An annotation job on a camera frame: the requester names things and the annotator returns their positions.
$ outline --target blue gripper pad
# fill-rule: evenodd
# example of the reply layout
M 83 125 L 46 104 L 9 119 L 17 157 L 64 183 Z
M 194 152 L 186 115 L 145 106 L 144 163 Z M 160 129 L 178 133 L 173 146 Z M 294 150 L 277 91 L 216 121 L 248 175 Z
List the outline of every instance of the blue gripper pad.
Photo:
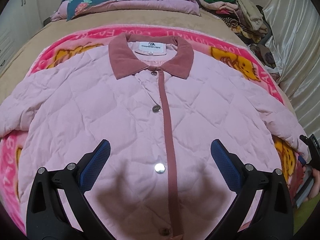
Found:
M 229 158 L 229 154 L 220 140 L 216 139 L 211 143 L 211 156 L 218 166 L 226 184 L 231 191 L 239 194 L 242 188 L 242 176 Z
M 103 166 L 110 157 L 110 152 L 111 147 L 107 140 L 105 140 L 100 148 L 95 149 L 95 154 L 79 176 L 79 188 L 82 193 L 92 189 Z

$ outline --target clothing label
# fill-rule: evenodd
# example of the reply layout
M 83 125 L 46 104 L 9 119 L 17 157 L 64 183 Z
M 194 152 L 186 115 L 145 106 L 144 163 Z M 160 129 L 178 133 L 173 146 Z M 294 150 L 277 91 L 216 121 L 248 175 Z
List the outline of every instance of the clothing label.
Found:
M 165 49 L 166 47 L 163 43 L 141 41 L 139 44 L 139 50 L 147 52 L 164 53 Z

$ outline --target satin curtain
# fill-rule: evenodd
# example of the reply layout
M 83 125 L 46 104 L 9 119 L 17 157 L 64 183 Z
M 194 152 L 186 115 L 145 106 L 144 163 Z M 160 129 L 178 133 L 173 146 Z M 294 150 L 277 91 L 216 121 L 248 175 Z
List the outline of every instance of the satin curtain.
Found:
M 307 135 L 320 139 L 320 16 L 310 0 L 270 0 L 264 8 L 270 48 L 288 96 Z

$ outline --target hand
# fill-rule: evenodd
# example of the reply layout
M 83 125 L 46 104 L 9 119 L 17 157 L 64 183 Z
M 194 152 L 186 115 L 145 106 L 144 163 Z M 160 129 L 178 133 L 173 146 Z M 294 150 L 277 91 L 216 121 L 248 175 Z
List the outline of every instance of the hand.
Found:
M 308 195 L 308 197 L 306 197 L 306 199 L 304 200 L 305 201 L 308 201 L 312 198 L 314 198 L 315 196 L 317 196 L 319 194 L 319 191 L 320 191 L 320 171 L 312 168 L 312 175 L 313 177 L 315 178 L 315 182 L 310 190 L 310 193 Z

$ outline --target pink collar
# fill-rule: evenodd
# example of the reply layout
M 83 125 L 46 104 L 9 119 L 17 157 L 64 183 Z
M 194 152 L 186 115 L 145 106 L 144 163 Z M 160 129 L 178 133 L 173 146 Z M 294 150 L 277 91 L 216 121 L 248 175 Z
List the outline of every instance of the pink collar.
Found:
M 176 77 L 186 79 L 189 76 L 194 52 L 189 42 L 180 36 L 151 37 L 121 33 L 109 43 L 109 58 L 116 79 L 133 75 L 149 66 L 140 61 L 128 47 L 128 42 L 148 41 L 178 46 L 177 54 L 160 68 Z

